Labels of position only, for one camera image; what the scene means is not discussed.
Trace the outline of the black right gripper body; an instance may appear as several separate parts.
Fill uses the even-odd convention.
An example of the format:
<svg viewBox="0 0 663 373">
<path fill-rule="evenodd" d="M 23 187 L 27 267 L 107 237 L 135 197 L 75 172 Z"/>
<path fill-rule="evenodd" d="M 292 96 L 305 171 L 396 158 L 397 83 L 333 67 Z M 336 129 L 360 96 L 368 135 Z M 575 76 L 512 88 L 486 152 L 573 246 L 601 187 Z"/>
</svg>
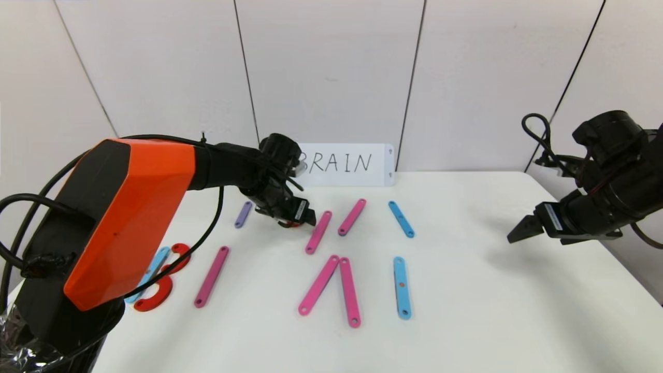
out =
<svg viewBox="0 0 663 373">
<path fill-rule="evenodd" d="M 595 199 L 576 190 L 558 202 L 543 202 L 535 215 L 547 235 L 557 239 L 614 239 L 606 210 Z"/>
</svg>

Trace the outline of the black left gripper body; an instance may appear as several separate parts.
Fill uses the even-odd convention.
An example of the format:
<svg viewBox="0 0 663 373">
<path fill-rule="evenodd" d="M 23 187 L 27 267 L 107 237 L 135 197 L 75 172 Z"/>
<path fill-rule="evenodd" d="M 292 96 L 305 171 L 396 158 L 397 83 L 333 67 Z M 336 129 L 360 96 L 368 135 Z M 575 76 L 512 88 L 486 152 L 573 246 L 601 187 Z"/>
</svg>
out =
<svg viewBox="0 0 663 373">
<path fill-rule="evenodd" d="M 268 214 L 279 224 L 303 224 L 308 201 L 294 196 L 286 182 L 270 179 L 268 182 Z"/>
</svg>

